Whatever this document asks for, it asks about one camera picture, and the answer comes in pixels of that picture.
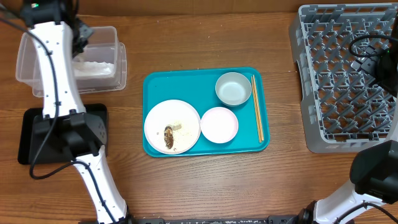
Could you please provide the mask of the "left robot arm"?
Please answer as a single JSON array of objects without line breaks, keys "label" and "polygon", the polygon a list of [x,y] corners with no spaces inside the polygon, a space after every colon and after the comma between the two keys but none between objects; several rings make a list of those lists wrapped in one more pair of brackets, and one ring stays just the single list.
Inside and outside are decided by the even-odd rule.
[{"label": "left robot arm", "polygon": [[[94,203],[98,223],[132,223],[106,161],[106,125],[87,113],[75,81],[72,60],[83,52],[89,35],[77,16],[77,1],[24,1],[20,17],[39,60],[44,107],[33,134],[42,139],[29,174],[46,179],[67,167],[77,169]],[[34,167],[45,148],[58,150],[67,163],[48,174]]]}]

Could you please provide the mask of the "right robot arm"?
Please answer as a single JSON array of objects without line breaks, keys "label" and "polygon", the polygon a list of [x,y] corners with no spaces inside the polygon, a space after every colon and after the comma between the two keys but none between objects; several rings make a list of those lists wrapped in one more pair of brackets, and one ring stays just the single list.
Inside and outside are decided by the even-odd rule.
[{"label": "right robot arm", "polygon": [[397,201],[397,27],[314,22],[289,30],[307,147],[354,152],[349,179],[291,223],[350,223]]}]

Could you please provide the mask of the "large white plate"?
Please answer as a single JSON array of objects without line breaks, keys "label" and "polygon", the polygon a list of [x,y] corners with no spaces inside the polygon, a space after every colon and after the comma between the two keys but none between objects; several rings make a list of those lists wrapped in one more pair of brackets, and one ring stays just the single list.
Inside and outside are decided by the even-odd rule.
[{"label": "large white plate", "polygon": [[[168,149],[164,141],[164,129],[173,129],[174,145]],[[187,152],[201,134],[200,116],[196,109],[182,100],[165,100],[155,105],[144,121],[144,136],[157,152],[177,155]]]}]

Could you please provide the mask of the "large white napkin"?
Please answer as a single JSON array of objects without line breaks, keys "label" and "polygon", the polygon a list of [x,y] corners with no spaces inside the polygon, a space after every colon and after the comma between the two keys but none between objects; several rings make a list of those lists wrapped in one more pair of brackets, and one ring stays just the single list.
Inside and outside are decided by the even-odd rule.
[{"label": "large white napkin", "polygon": [[76,77],[110,75],[114,70],[114,65],[106,62],[73,62],[72,65]]}]

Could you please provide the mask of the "brown food scrap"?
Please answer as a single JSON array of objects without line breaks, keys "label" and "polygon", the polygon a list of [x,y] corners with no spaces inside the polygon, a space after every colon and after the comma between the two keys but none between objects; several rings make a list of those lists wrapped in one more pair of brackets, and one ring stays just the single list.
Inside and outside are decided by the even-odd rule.
[{"label": "brown food scrap", "polygon": [[168,149],[171,149],[174,145],[173,129],[171,126],[166,126],[164,129],[164,141]]}]

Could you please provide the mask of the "small white bowl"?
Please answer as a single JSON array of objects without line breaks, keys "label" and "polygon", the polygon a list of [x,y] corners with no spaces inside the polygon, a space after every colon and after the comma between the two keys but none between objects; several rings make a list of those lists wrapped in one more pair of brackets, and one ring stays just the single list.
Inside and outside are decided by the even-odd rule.
[{"label": "small white bowl", "polygon": [[214,107],[202,116],[200,127],[207,140],[224,144],[230,142],[237,135],[239,122],[231,110],[224,107]]}]

